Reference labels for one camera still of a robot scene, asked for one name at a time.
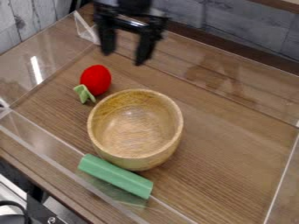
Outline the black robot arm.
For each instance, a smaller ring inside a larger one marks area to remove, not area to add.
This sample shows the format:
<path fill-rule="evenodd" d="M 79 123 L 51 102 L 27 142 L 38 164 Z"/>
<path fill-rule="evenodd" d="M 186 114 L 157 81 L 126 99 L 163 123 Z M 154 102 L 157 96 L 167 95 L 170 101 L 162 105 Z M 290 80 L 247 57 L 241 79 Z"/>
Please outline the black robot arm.
<path fill-rule="evenodd" d="M 118 48 L 118 30 L 139 35 L 135 64 L 151 58 L 163 38 L 169 17 L 153 6 L 154 0 L 92 0 L 100 51 L 108 56 Z"/>

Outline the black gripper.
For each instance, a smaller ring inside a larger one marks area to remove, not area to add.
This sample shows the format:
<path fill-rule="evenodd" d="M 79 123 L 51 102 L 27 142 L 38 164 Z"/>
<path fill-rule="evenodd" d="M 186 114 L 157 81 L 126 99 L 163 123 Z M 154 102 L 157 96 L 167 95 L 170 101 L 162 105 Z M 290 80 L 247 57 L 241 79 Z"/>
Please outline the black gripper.
<path fill-rule="evenodd" d="M 135 64 L 142 66 L 163 39 L 166 13 L 154 7 L 153 0 L 95 0 L 94 8 L 103 54 L 108 56 L 116 50 L 118 30 L 133 32 L 139 35 Z"/>

